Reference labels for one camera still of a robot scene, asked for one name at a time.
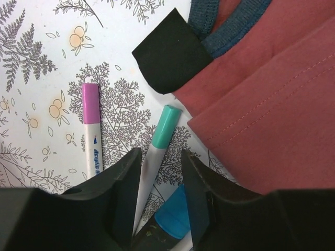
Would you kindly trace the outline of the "teal cap white marker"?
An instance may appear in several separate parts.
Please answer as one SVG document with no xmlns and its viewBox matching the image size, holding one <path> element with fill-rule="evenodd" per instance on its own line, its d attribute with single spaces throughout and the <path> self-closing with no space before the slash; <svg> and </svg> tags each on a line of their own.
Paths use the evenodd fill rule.
<svg viewBox="0 0 335 251">
<path fill-rule="evenodd" d="M 165 105 L 141 167 L 132 233 L 135 234 L 165 152 L 181 116 L 181 110 Z"/>
</svg>

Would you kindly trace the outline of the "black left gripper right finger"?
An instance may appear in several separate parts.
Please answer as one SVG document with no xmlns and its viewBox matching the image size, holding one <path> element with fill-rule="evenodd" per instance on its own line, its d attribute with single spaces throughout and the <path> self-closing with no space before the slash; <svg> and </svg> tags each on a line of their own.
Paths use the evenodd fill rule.
<svg viewBox="0 0 335 251">
<path fill-rule="evenodd" d="M 334 250 L 334 190 L 245 189 L 181 153 L 195 250 Z"/>
</svg>

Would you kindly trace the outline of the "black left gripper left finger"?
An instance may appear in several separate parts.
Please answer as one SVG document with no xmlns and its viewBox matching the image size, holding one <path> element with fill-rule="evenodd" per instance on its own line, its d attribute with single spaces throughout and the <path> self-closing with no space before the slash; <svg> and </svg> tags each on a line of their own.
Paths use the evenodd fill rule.
<svg viewBox="0 0 335 251">
<path fill-rule="evenodd" d="M 134 148 L 61 195 L 1 189 L 1 250 L 129 250 L 141 159 Z"/>
</svg>

